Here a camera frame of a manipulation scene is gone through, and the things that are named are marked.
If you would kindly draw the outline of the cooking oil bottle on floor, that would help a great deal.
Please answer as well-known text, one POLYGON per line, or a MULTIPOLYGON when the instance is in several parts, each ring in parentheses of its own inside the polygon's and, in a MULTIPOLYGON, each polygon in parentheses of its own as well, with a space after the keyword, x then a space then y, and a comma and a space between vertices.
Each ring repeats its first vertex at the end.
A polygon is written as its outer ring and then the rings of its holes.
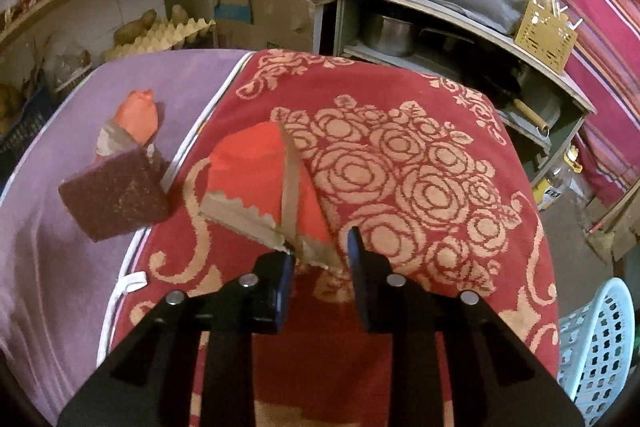
POLYGON ((576 145, 567 147, 563 156, 551 165, 534 186, 533 195, 539 211, 553 205, 582 173, 582 164, 578 156, 579 150, 576 145))

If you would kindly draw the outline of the steel pot in cabinet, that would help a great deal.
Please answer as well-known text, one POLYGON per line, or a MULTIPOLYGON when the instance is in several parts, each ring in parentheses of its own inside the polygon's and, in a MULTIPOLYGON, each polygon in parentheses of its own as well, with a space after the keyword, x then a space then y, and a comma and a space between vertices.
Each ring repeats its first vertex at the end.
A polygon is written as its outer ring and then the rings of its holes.
POLYGON ((385 15, 374 18, 363 41, 369 48, 390 56, 404 57, 413 51, 411 24, 385 15))

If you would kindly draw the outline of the cardboard box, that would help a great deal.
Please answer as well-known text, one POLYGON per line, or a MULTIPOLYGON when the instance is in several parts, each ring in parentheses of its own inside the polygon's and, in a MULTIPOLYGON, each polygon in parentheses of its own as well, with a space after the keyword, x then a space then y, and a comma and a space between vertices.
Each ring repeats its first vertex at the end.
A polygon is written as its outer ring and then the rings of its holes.
POLYGON ((218 46, 331 55, 337 0, 215 0, 218 46))

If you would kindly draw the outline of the dark blue plastic crate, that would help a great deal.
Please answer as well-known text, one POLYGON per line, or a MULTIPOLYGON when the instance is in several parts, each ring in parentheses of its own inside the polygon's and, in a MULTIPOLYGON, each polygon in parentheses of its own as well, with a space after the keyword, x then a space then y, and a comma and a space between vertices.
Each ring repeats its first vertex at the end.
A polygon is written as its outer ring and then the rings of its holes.
POLYGON ((55 112, 47 88, 40 88, 25 104, 15 124, 1 139, 1 169, 11 171, 55 112))

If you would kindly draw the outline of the grey low shelf cabinet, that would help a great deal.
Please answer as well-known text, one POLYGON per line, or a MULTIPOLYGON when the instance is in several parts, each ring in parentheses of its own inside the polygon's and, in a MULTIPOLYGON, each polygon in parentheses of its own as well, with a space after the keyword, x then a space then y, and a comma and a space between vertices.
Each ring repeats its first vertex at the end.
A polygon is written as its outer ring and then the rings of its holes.
POLYGON ((428 0, 337 0, 334 52, 378 65, 437 75, 483 92, 506 126, 531 184, 563 156, 593 103, 569 75, 519 48, 512 38, 428 0), (364 44, 377 15, 411 24, 413 51, 390 56, 364 44), (538 131, 512 105, 519 98, 547 121, 538 131))

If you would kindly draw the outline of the light blue plastic basket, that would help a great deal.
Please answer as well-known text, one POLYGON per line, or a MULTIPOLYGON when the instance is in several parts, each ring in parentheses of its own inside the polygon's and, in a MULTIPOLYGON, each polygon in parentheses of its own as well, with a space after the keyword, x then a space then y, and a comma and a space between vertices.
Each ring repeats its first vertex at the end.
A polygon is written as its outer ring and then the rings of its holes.
POLYGON ((634 303, 618 277, 604 282, 589 303, 559 321, 558 383, 587 426, 622 392, 634 350, 634 303))

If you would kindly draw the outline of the yellow utensil holder box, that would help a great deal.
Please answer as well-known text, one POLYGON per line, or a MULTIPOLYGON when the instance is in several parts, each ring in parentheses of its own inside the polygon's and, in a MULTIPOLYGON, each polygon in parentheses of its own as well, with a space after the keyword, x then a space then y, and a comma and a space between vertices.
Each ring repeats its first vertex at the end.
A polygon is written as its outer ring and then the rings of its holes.
POLYGON ((514 42, 555 74, 564 72, 582 18, 572 22, 559 0, 528 0, 514 42))

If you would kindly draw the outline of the red gold patterned mat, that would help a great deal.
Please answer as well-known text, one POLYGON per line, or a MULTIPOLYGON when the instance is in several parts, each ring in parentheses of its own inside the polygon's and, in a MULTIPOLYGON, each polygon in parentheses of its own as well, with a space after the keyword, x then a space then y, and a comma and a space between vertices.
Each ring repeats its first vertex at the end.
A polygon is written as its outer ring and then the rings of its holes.
MULTIPOLYGON (((518 154, 487 98, 454 81, 341 57, 254 54, 171 187, 172 217, 138 254, 145 288, 120 306, 124 338, 160 297, 216 291, 262 246, 202 218, 209 155, 266 121, 293 138, 337 254, 351 228, 394 270, 445 296, 471 289, 550 372, 559 364, 553 263, 518 154)), ((262 426, 382 426, 390 340, 363 330, 347 272, 299 265, 279 335, 254 343, 262 426)))

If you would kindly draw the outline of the red gold paper packet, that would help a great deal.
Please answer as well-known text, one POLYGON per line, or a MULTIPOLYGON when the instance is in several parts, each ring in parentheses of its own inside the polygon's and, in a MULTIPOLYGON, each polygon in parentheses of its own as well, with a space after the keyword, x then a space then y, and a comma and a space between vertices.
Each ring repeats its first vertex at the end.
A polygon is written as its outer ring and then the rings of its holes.
POLYGON ((208 160, 203 218, 303 265, 344 270, 310 174, 282 124, 229 134, 208 160))

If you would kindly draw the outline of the striped red curtain cloth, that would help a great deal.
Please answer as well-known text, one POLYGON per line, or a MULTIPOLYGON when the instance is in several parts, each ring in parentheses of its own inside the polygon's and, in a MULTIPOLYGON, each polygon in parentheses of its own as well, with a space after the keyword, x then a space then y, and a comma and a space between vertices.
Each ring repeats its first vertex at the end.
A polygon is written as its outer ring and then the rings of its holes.
POLYGON ((565 70, 592 102, 576 144, 605 205, 639 178, 639 0, 560 0, 578 21, 565 70))

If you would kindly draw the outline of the wooden handled pan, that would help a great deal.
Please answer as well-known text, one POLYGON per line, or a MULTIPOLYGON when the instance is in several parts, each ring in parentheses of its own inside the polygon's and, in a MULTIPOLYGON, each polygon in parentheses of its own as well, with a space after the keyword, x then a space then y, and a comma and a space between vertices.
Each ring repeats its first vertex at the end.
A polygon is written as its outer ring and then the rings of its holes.
POLYGON ((529 121, 533 126, 535 126, 538 131, 544 135, 549 133, 549 126, 547 121, 544 120, 540 115, 538 115, 533 109, 531 109, 528 105, 526 105, 519 98, 514 98, 512 100, 512 105, 515 109, 521 113, 521 115, 529 121))

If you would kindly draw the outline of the yellow egg tray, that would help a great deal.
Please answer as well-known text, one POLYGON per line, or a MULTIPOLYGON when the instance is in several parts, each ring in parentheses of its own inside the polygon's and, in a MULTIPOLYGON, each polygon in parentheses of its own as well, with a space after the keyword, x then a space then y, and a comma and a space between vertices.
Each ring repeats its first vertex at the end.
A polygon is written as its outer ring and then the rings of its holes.
POLYGON ((205 18, 190 18, 185 24, 178 25, 161 20, 144 35, 137 37, 133 43, 119 44, 106 50, 103 60, 111 62, 130 56, 190 48, 208 37, 213 37, 215 30, 215 21, 205 18))

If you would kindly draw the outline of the orange plastic wrapper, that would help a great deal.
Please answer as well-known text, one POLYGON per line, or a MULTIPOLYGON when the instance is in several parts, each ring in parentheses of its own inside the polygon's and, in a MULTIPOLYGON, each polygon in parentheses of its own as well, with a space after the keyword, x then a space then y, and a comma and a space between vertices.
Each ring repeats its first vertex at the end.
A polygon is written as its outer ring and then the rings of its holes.
POLYGON ((149 162, 156 156, 152 139, 160 127, 160 117, 152 90, 131 91, 113 118, 100 129, 96 140, 96 160, 140 146, 149 162))

